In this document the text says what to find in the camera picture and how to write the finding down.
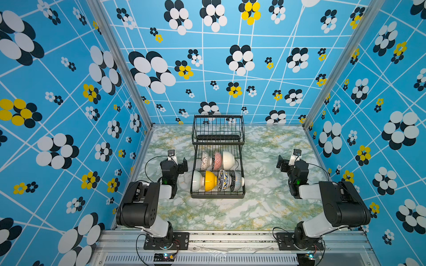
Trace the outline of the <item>blue yellow floral bowl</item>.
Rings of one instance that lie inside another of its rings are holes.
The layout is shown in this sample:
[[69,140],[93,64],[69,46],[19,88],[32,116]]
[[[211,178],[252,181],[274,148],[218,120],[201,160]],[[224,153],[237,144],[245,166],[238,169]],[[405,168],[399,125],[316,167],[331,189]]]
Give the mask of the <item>blue yellow floral bowl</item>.
[[225,191],[229,188],[231,177],[227,171],[223,169],[220,170],[217,179],[218,179],[218,185],[217,185],[218,191]]

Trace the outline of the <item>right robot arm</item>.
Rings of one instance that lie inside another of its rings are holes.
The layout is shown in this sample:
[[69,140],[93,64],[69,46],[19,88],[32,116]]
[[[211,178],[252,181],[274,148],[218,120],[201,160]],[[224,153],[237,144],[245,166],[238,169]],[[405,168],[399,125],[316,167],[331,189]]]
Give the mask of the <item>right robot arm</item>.
[[319,242],[322,236],[341,228],[368,225],[369,208],[361,199],[353,183],[349,181],[320,181],[308,183],[309,164],[300,159],[300,150],[289,160],[279,156],[277,168],[288,176],[290,194],[297,200],[319,200],[323,211],[308,221],[302,221],[294,229],[294,245],[301,250]]

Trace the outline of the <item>pale green glass bowl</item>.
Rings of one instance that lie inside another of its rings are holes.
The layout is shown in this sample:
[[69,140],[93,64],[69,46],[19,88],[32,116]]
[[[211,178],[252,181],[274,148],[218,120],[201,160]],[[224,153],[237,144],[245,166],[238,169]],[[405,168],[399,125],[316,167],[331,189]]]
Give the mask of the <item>pale green glass bowl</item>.
[[192,191],[198,192],[204,186],[204,176],[199,171],[193,172]]

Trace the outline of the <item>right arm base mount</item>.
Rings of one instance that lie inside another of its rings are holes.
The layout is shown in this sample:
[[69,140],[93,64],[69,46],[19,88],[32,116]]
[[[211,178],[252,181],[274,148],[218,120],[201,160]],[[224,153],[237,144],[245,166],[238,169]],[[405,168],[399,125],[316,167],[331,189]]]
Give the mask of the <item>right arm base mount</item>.
[[325,246],[320,238],[308,238],[305,236],[295,236],[293,233],[278,232],[274,233],[279,250],[295,251],[323,251]]

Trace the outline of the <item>aluminium front rail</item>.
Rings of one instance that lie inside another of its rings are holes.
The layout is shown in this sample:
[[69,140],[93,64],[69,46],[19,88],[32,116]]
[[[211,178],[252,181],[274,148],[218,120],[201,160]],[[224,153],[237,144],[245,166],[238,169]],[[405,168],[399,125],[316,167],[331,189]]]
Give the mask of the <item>aluminium front rail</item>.
[[378,266],[362,231],[336,231],[307,250],[274,238],[279,231],[189,231],[187,249],[166,259],[168,250],[145,250],[135,230],[106,231],[91,266]]

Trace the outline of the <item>black two-tier dish rack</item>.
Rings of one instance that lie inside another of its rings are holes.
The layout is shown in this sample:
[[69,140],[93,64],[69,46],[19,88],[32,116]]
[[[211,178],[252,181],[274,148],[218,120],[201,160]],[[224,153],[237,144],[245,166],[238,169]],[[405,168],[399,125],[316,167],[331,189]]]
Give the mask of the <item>black two-tier dish rack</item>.
[[194,167],[190,194],[195,199],[243,199],[245,123],[241,115],[203,112],[194,116]]

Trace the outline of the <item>black floral pink bowl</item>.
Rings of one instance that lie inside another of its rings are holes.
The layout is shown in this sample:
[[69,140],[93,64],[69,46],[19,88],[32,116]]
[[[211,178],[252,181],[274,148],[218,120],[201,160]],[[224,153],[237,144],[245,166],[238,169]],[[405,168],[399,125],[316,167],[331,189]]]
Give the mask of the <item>black floral pink bowl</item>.
[[213,165],[213,170],[214,171],[219,171],[222,167],[223,164],[223,156],[221,152],[216,152],[214,155],[214,165]]

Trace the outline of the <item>dark blue patterned bowl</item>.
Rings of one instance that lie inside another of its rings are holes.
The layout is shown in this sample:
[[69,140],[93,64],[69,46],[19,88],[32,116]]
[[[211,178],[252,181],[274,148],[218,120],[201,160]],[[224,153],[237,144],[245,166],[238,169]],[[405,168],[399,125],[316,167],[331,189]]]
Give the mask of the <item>dark blue patterned bowl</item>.
[[238,192],[245,184],[245,179],[243,178],[241,172],[231,171],[231,192]]

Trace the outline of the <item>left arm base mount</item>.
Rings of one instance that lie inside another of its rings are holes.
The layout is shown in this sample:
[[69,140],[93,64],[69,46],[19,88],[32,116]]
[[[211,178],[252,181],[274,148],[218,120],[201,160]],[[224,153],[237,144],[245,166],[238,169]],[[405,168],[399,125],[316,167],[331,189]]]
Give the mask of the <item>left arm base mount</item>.
[[188,250],[189,232],[174,232],[166,237],[146,236],[144,250]]

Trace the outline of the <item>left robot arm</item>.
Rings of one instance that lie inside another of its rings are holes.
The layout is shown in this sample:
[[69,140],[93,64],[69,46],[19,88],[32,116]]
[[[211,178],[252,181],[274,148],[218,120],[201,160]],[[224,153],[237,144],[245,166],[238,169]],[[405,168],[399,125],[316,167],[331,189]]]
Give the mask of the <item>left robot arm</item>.
[[182,163],[172,156],[160,163],[162,177],[158,182],[131,182],[116,213],[116,223],[137,228],[146,234],[144,249],[178,249],[187,234],[175,234],[172,223],[158,216],[160,199],[171,200],[178,190],[178,177],[188,171],[187,160]]

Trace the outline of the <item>plain white bowl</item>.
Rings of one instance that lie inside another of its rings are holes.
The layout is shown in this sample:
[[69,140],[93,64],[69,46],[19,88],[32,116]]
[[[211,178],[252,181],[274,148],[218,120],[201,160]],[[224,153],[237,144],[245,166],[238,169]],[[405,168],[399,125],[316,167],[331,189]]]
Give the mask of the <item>plain white bowl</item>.
[[223,152],[223,169],[225,171],[231,170],[235,165],[235,156],[231,152]]

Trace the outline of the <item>white red lattice bowl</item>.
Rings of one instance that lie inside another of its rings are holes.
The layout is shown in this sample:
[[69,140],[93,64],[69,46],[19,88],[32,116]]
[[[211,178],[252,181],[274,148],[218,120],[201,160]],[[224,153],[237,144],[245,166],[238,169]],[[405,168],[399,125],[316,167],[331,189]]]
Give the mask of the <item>white red lattice bowl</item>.
[[209,171],[212,169],[213,158],[206,152],[203,151],[201,154],[201,166],[200,169],[202,171]]

